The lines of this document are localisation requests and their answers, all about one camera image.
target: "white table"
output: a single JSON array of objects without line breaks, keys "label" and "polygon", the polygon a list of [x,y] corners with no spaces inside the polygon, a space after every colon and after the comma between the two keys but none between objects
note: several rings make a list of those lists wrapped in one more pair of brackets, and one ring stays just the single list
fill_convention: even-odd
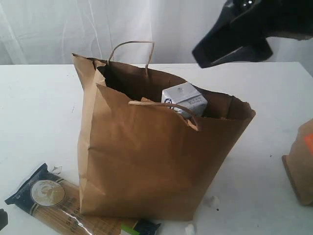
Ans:
[{"label": "white table", "polygon": [[[313,118],[313,78],[299,63],[234,63],[202,70],[195,64],[155,64],[196,86],[248,101],[256,117],[229,153],[195,215],[199,235],[311,235],[313,208],[297,202],[281,156],[297,128]],[[83,91],[73,65],[0,66],[0,234],[56,234],[4,199],[40,162],[63,166],[78,183],[76,143]],[[160,235],[181,235],[187,222],[164,221]]]}]

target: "white carton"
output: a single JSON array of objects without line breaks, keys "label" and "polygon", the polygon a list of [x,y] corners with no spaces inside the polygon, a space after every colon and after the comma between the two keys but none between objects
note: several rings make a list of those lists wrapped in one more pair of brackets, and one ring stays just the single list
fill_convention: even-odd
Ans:
[{"label": "white carton", "polygon": [[[190,109],[197,116],[201,116],[207,106],[207,100],[188,82],[164,89],[162,103],[179,104]],[[188,113],[179,108],[174,108],[174,110],[184,118],[190,117]]]}]

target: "pasta package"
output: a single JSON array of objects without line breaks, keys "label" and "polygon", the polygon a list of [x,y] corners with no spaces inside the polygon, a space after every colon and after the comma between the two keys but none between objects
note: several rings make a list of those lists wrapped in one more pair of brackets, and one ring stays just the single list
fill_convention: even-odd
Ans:
[{"label": "pasta package", "polygon": [[154,235],[159,227],[146,220],[81,215],[78,187],[49,172],[46,164],[5,202],[64,235],[119,235],[121,227]]}]

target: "orange label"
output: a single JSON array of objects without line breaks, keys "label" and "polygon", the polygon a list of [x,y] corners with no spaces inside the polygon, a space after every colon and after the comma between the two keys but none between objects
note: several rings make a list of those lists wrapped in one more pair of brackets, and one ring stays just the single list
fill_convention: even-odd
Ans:
[{"label": "orange label", "polygon": [[307,144],[309,151],[313,155],[313,133],[304,137],[304,142]]}]

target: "white backdrop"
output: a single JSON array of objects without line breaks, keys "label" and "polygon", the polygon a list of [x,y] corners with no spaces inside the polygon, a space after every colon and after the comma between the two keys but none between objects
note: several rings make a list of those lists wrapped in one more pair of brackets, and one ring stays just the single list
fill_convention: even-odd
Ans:
[{"label": "white backdrop", "polygon": [[[129,40],[156,42],[152,63],[194,63],[191,50],[224,0],[0,0],[0,64],[69,64],[72,52],[104,58]],[[313,40],[270,38],[270,61],[299,61],[313,74]],[[149,45],[115,60],[145,63]]]}]

